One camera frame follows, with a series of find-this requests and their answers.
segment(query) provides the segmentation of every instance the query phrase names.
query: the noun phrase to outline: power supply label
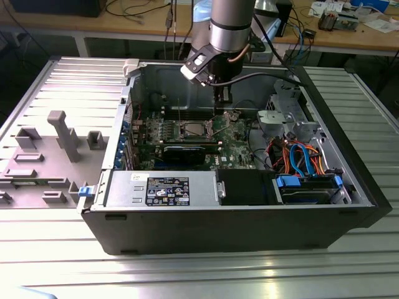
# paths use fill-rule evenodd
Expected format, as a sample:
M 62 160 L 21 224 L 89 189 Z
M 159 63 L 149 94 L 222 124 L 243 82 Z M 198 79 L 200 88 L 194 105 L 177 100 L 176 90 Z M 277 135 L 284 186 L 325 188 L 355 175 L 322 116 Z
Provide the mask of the power supply label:
M 145 204 L 150 207 L 189 206 L 188 178 L 148 178 Z

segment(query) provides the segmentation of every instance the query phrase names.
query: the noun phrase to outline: wooden desk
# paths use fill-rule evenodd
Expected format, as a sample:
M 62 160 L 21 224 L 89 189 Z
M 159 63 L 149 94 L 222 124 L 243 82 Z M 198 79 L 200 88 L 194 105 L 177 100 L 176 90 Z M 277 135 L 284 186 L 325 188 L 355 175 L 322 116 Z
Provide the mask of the wooden desk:
M 316 37 L 312 50 L 319 50 L 321 52 L 341 52 L 353 54 L 366 54 L 370 51 L 375 53 L 373 55 L 395 55 L 399 49 L 399 32 L 392 31 L 390 33 L 382 33 L 364 24 L 359 24 L 355 32 L 352 31 L 323 31 L 319 30 L 317 23 L 319 18 L 308 16 L 312 0 L 294 0 L 295 10 L 299 16 L 300 21 L 305 25 L 305 28 L 316 31 Z M 387 14 L 399 14 L 399 9 L 389 7 Z M 290 45 L 295 45 L 298 38 L 294 34 L 292 27 L 287 27 L 283 37 L 276 37 L 274 42 Z
M 131 5 L 145 4 L 146 0 L 123 0 L 125 7 Z M 146 11 L 158 6 L 163 6 L 163 0 L 153 0 L 150 4 L 143 7 L 136 7 L 129 10 L 130 13 Z M 11 5 L 7 6 L 12 15 L 30 33 L 72 36 L 77 44 L 79 54 L 82 57 L 89 56 L 85 45 L 86 37 L 98 37 L 109 39 L 128 39 L 128 40 L 158 40 L 165 38 L 165 20 L 169 7 L 148 12 L 140 19 L 143 25 L 138 24 L 125 17 L 113 16 L 105 10 L 99 17 L 79 17 L 79 16 L 58 16 L 50 14 L 22 14 L 14 12 Z M 112 4 L 110 10 L 116 14 L 122 14 L 119 3 Z M 178 42 L 183 40 L 191 21 L 189 5 L 178 5 L 178 23 L 176 28 L 176 39 Z M 23 30 L 10 18 L 9 14 L 0 1 L 0 31 L 4 32 L 23 32 Z
M 145 3 L 145 0 L 123 0 L 123 2 L 124 6 L 127 7 L 129 4 Z M 306 28 L 317 31 L 312 50 L 367 55 L 394 55 L 399 49 L 399 33 L 396 31 L 384 34 L 363 24 L 358 26 L 356 32 L 318 30 L 318 18 L 307 16 L 309 8 L 306 7 L 310 6 L 311 3 L 312 0 L 294 0 L 299 19 L 305 24 Z M 147 6 L 131 9 L 130 12 L 136 13 L 162 5 L 164 5 L 163 0 L 154 0 Z M 13 12 L 13 16 L 33 34 L 72 36 L 76 41 L 79 54 L 83 57 L 89 55 L 85 45 L 86 37 L 162 41 L 165 38 L 165 19 L 168 11 L 168 7 L 164 7 L 146 13 L 142 19 L 145 24 L 140 25 L 127 18 L 113 16 L 105 11 L 98 18 L 89 18 L 20 14 L 15 13 L 11 6 L 8 7 Z M 110 6 L 110 10 L 121 14 L 118 3 Z M 399 14 L 399 9 L 388 8 L 387 13 Z M 179 5 L 177 15 L 177 41 L 181 42 L 190 26 L 190 6 Z M 23 32 L 9 17 L 2 4 L 0 4 L 0 30 Z M 276 37 L 274 42 L 277 48 L 281 50 L 292 49 L 297 42 L 297 37 L 292 28 L 288 27 L 284 37 Z

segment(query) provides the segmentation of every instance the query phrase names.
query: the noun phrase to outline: blue cable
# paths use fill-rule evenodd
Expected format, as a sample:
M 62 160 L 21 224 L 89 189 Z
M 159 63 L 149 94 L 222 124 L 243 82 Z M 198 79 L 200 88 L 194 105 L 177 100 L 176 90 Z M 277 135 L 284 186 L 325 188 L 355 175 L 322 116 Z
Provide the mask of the blue cable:
M 300 41 L 300 48 L 299 48 L 299 53 L 297 55 L 297 58 L 294 61 L 294 65 L 296 65 L 299 61 L 299 59 L 301 58 L 302 54 L 303 54 L 303 47 L 304 47 L 304 36 L 302 35 L 300 29 L 298 28 L 298 26 L 295 26 L 293 24 L 291 24 L 291 26 L 295 29 L 297 29 L 298 34 L 299 34 L 299 41 Z
M 295 164 L 294 151 L 297 148 L 297 146 L 300 146 L 302 148 L 302 151 L 304 152 L 307 172 L 309 174 L 314 174 L 314 169 L 310 163 L 309 153 L 307 152 L 305 146 L 303 146 L 303 145 L 298 145 L 298 144 L 293 145 L 289 151 L 289 161 L 291 163 L 292 168 L 294 168 L 300 174 L 300 176 L 302 176 L 302 177 L 305 176 L 305 174 Z

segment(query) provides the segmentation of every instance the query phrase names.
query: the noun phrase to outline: table leg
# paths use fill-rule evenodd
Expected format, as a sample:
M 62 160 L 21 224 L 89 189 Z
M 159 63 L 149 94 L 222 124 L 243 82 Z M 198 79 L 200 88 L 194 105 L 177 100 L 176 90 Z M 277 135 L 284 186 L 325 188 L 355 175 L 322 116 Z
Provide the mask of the table leg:
M 85 37 L 83 35 L 74 36 L 77 50 L 80 57 L 90 57 L 90 51 L 87 47 Z

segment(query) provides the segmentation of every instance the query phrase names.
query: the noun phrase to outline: motherboard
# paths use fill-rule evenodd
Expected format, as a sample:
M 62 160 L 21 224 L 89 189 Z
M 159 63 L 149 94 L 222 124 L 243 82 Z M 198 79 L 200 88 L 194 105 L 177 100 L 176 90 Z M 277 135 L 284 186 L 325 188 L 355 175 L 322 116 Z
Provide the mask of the motherboard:
M 122 169 L 254 169 L 249 125 L 251 120 L 234 111 L 209 120 L 167 119 L 164 113 L 153 112 L 132 121 Z

